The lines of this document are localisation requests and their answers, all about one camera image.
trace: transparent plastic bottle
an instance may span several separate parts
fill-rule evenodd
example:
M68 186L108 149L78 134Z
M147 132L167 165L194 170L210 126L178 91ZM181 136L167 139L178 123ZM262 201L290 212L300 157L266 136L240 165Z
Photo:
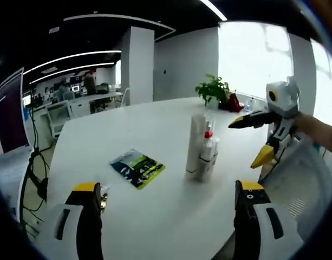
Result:
M247 100L247 102L245 103L245 106L244 106L244 111L252 111L253 110L253 105L255 103L255 100L252 98L250 98L249 100Z

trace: robotic arm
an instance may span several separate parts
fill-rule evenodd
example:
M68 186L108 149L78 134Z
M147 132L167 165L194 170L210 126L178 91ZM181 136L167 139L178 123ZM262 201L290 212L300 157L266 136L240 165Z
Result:
M266 144L251 164L255 169L270 162L279 150L280 143L285 142L295 132L294 117L298 114L298 97L300 89L293 77L287 82L267 84L268 106L262 110L254 111L249 115L238 117L229 128L258 128L264 124L279 122L274 132L268 137Z

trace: potted plant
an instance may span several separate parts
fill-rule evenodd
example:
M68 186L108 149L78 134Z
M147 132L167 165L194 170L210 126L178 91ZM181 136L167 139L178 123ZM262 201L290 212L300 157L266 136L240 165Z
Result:
M210 104L210 107L218 108L220 103L227 103L230 97L229 84L222 83L221 77L215 77L211 74L206 74L210 82L200 83L195 91L204 100L204 105Z

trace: window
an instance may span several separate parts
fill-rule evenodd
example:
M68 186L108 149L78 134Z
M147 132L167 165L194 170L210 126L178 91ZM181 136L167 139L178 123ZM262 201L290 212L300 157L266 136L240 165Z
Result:
M23 97L23 105L24 107L31 104L31 95L27 95Z
M115 83L121 85L121 60L115 65Z
M285 28L254 22L225 22L219 28L219 76L230 89L266 98L266 84L293 75Z
M290 50L290 41L285 28L274 25L266 25L265 38L267 48L269 49L284 52L288 52Z
M318 42L311 40L316 64L314 117L332 125L332 57Z

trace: black ceiling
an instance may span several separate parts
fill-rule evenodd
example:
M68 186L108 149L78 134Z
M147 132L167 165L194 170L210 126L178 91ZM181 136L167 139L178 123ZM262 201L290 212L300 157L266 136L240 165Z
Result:
M288 0L211 0L228 20L261 21L278 24L303 37L318 40L315 31ZM214 27L219 18L200 0L32 2L0 6L0 81L20 67L25 70L41 63L98 50L116 48L132 26L155 30L155 38L170 32L160 26L122 18L85 18L63 21L77 15L125 15L147 19L175 28L169 37L192 30ZM50 28L60 27L49 33ZM94 63L116 62L118 55L87 55L56 63L58 70ZM42 76L33 71L30 82Z

